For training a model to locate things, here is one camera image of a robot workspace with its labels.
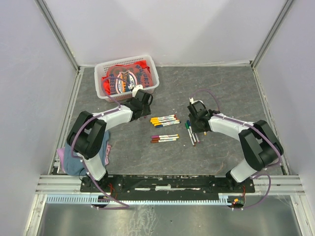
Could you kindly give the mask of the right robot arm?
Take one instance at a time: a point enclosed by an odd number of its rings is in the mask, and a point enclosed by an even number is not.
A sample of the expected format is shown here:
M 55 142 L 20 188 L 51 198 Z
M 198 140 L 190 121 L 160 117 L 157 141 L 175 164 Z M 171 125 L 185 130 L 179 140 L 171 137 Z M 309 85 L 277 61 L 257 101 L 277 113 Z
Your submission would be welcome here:
M 269 124 L 241 121 L 219 111 L 207 110 L 201 100 L 189 99 L 189 121 L 195 133 L 215 132 L 240 142 L 244 159 L 227 173 L 225 186 L 230 192 L 243 187 L 243 181 L 282 161 L 284 149 Z

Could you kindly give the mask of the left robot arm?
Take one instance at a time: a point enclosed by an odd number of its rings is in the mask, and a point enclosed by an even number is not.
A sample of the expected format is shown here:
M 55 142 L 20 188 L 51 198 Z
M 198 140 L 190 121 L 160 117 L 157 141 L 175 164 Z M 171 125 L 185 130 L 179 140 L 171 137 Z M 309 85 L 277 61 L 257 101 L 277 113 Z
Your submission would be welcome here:
M 103 192 L 108 188 L 107 170 L 102 164 L 100 150 L 105 132 L 118 125 L 132 122 L 151 114 L 153 96 L 138 89 L 132 98 L 119 103 L 114 109 L 100 113 L 82 111 L 75 121 L 68 137 L 71 157 L 83 163 L 87 175 L 92 179 L 92 187 Z

